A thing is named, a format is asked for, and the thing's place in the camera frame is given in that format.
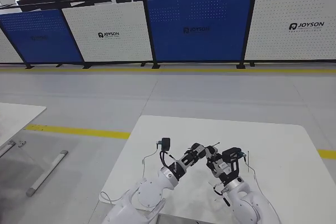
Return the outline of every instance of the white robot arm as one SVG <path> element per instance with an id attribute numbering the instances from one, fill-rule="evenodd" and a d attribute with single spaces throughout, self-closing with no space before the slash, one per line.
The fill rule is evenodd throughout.
<path id="1" fill-rule="evenodd" d="M 227 194 L 233 214 L 240 223 L 280 224 L 279 217 L 266 197 L 261 192 L 252 192 L 249 184 L 239 177 L 238 160 L 242 157 L 245 160 L 246 156 L 240 148 L 230 148 L 219 154 L 216 147 L 208 146 L 206 151 L 207 166 L 224 185 L 220 193 L 214 191 L 222 196 Z M 240 192 L 245 192 L 246 195 L 240 197 Z"/>
<path id="2" fill-rule="evenodd" d="M 158 172 L 158 177 L 146 180 L 142 179 L 129 189 L 121 200 L 107 214 L 102 224 L 148 224 L 165 205 L 165 198 L 162 198 L 164 189 L 174 190 L 179 179 L 186 173 L 189 166 L 193 166 L 198 160 L 206 157 L 207 166 L 216 178 L 219 178 L 224 189 L 219 194 L 227 194 L 232 203 L 235 217 L 242 224 L 279 224 L 279 219 L 272 210 L 268 200 L 260 192 L 252 192 L 249 185 L 239 177 L 238 159 L 245 157 L 239 148 L 231 148 L 221 154 L 214 146 L 204 147 L 199 143 L 192 145 L 191 149 L 184 153 L 184 156 L 175 160 L 170 166 L 165 164 L 164 155 L 170 147 L 170 139 L 163 138 L 158 144 L 162 145 L 160 152 L 163 168 Z M 138 192 L 138 200 L 146 208 L 153 208 L 151 213 L 143 215 L 132 205 L 132 197 Z M 244 197 L 239 197 L 239 192 L 245 192 Z M 226 198 L 224 201 L 228 206 L 230 203 Z"/>
<path id="3" fill-rule="evenodd" d="M 189 149 L 184 156 L 175 160 L 169 153 L 170 138 L 163 138 L 157 143 L 160 144 L 160 157 L 163 167 L 158 172 L 158 177 L 146 180 L 142 179 L 128 190 L 121 200 L 107 214 L 102 224 L 148 224 L 165 205 L 165 198 L 162 198 L 164 189 L 174 190 L 179 179 L 186 173 L 189 166 L 193 166 L 199 159 L 206 156 L 203 146 Z M 164 160 L 165 155 L 172 157 L 175 162 L 167 166 Z M 138 201 L 146 208 L 153 208 L 147 216 L 139 213 L 132 205 L 132 197 L 138 192 Z"/>

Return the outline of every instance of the floor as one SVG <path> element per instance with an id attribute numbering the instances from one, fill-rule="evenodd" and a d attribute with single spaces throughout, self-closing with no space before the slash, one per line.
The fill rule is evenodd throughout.
<path id="1" fill-rule="evenodd" d="M 0 102 L 48 107 L 34 124 L 131 132 L 141 115 L 299 124 L 317 149 L 336 150 L 336 73 L 324 71 L 335 64 L 267 64 L 234 73 L 181 70 L 234 69 L 222 64 L 162 65 L 177 70 L 149 72 L 137 65 L 130 66 L 137 71 L 122 72 L 40 68 L 0 71 Z M 300 68 L 321 72 L 253 71 Z M 98 195 L 125 140 L 28 130 L 18 139 L 27 144 L 0 159 L 0 223 L 100 224 L 110 206 Z M 26 190 L 61 150 L 69 155 L 27 198 Z M 336 160 L 324 163 L 336 183 Z M 195 222 L 165 216 L 162 223 Z"/>

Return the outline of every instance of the yellow stripe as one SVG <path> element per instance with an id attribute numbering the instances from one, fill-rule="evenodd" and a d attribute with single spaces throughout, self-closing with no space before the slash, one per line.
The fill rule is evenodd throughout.
<path id="1" fill-rule="evenodd" d="M 335 73 L 336 69 L 217 69 L 217 68 L 0 68 L 0 72 L 207 72 L 207 73 Z"/>
<path id="2" fill-rule="evenodd" d="M 113 132 L 110 130 L 94 130 L 94 129 L 83 129 L 83 128 L 68 128 L 68 127 L 58 127 L 58 126 L 48 126 L 48 125 L 38 125 L 30 124 L 25 130 L 36 130 L 40 132 L 54 132 L 61 134 L 77 134 L 81 136 L 96 136 L 104 138 L 120 138 L 128 139 L 130 133 L 128 132 Z"/>
<path id="3" fill-rule="evenodd" d="M 321 158 L 328 158 L 330 160 L 336 160 L 335 150 L 318 150 Z"/>
<path id="4" fill-rule="evenodd" d="M 68 128 L 68 127 L 38 125 L 38 124 L 30 124 L 25 128 L 25 130 L 36 130 L 40 132 L 54 132 L 61 134 L 76 134 L 81 136 L 95 136 L 95 137 L 120 138 L 120 139 L 128 139 L 130 135 L 130 133 L 128 132 L 114 132 L 111 130 L 95 130 L 84 128 Z M 336 160 L 335 150 L 318 150 L 318 152 L 321 158 Z"/>

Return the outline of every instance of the white table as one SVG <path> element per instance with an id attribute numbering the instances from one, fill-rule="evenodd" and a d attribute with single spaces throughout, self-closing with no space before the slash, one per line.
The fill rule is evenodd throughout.
<path id="1" fill-rule="evenodd" d="M 31 121 L 46 110 L 44 106 L 31 106 L 21 104 L 6 104 L 0 102 L 0 157 L 16 143 L 11 139 Z M 51 167 L 39 177 L 27 191 L 27 196 L 32 196 L 61 159 L 67 154 L 62 151 L 51 164 Z"/>
<path id="2" fill-rule="evenodd" d="M 171 138 L 170 153 L 179 159 L 188 147 L 221 142 L 220 152 L 231 147 L 249 151 L 260 187 L 283 224 L 336 224 L 336 186 L 305 129 L 299 125 L 233 122 L 163 116 L 142 116 L 127 140 L 103 191 L 117 199 L 142 177 L 142 159 L 155 151 L 162 137 Z M 146 159 L 145 177 L 162 167 L 158 153 Z M 243 160 L 240 175 L 253 189 L 253 172 Z M 213 192 L 217 182 L 206 160 L 188 169 L 167 199 L 162 214 L 210 223 L 237 223 L 231 208 Z M 136 208 L 144 209 L 137 199 Z"/>

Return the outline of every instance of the cable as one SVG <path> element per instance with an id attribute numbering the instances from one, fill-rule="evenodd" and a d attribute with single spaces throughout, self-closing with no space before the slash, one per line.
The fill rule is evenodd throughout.
<path id="1" fill-rule="evenodd" d="M 121 199 L 122 199 L 122 196 L 123 196 L 123 195 L 122 195 L 119 199 L 111 200 L 110 197 L 108 196 L 108 194 L 107 194 L 106 192 L 104 192 L 104 191 L 102 191 L 102 192 L 100 193 L 100 195 L 101 195 L 101 198 L 103 198 L 104 200 L 108 201 L 108 202 L 103 202 L 103 203 L 105 203 L 105 204 L 112 204 L 112 202 L 116 202 L 116 201 L 118 201 L 118 200 L 121 200 Z"/>
<path id="2" fill-rule="evenodd" d="M 273 208 L 275 214 L 277 215 L 277 217 L 278 217 L 278 219 L 279 219 L 279 223 L 282 224 L 282 222 L 281 222 L 281 220 L 280 220 L 280 216 L 279 216 L 278 213 L 276 212 L 276 210 L 275 210 L 273 204 L 269 201 L 269 199 L 264 195 L 264 193 L 263 193 L 262 190 L 260 189 L 260 186 L 259 186 L 259 183 L 258 183 L 258 178 L 256 178 L 256 172 L 255 172 L 255 170 L 254 170 L 251 166 L 249 166 L 249 165 L 246 163 L 246 161 L 245 161 L 245 164 L 246 164 L 250 169 L 253 170 L 253 172 L 254 172 L 254 179 L 255 179 L 256 184 L 258 185 L 258 188 L 259 188 L 261 194 L 267 199 L 267 201 L 269 202 L 269 204 L 270 204 L 271 207 Z"/>
<path id="3" fill-rule="evenodd" d="M 145 162 L 145 159 L 150 157 L 150 156 L 153 156 L 154 154 L 156 154 L 156 152 L 158 151 L 158 148 L 155 150 L 154 153 L 150 154 L 149 156 L 145 156 L 143 159 L 142 159 L 142 164 L 143 164 L 143 175 L 142 175 L 142 178 L 144 178 L 144 172 L 146 170 L 146 162 Z"/>
<path id="4" fill-rule="evenodd" d="M 145 162 L 145 159 L 148 158 L 148 157 L 150 157 L 150 156 L 153 156 L 154 154 L 156 154 L 157 151 L 158 151 L 158 148 L 155 150 L 154 153 L 150 154 L 149 156 L 145 156 L 145 157 L 142 159 L 142 164 L 143 164 L 143 174 L 142 174 L 142 178 L 144 178 L 144 172 L 145 172 L 145 170 L 146 170 L 146 162 Z M 125 193 L 127 193 L 128 191 L 129 191 L 129 190 L 127 190 L 126 192 L 124 192 L 120 198 L 115 199 L 115 200 L 111 200 L 111 198 L 108 196 L 108 194 L 107 194 L 106 192 L 104 192 L 104 191 L 101 191 L 100 195 L 101 195 L 101 198 L 103 198 L 104 200 L 107 201 L 107 202 L 103 202 L 103 203 L 105 203 L 105 204 L 112 204 L 112 202 L 116 202 L 116 201 L 118 201 L 118 200 L 121 200 L 122 197 L 123 197 L 123 195 L 124 195 Z"/>

